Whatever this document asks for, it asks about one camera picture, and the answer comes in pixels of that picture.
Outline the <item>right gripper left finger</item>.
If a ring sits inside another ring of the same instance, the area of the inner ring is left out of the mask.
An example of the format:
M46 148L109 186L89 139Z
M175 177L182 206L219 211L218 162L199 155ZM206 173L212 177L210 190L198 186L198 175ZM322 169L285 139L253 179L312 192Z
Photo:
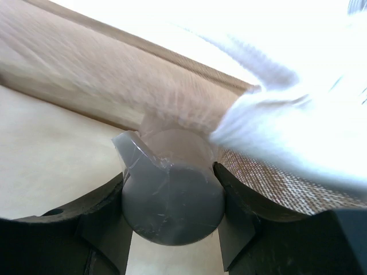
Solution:
M125 274L123 175L42 216L1 219L1 274Z

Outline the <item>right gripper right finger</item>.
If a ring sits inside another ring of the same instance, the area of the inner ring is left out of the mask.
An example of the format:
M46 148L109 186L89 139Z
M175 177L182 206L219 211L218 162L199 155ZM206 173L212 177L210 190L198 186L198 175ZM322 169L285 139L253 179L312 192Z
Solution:
M218 234L227 273L366 273L366 210L304 215L242 184L222 164L213 169L226 194Z

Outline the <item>clear pump bottle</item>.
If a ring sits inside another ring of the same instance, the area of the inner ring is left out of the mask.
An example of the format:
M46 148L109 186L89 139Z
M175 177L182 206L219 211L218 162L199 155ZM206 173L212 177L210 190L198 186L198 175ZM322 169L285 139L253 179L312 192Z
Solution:
M213 172L214 150L202 137L183 129L144 138L126 131L112 142L126 167L122 212L134 232L183 246L217 229L225 192Z

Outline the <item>brown burlap canvas bag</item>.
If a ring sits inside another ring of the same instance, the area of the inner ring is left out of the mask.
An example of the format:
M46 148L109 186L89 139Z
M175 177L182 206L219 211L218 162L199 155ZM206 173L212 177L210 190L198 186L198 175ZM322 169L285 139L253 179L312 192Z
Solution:
M113 138L167 129L287 209L366 210L365 1L83 7L1 2L1 219L124 185ZM131 230L125 274L229 274L218 227L183 246Z

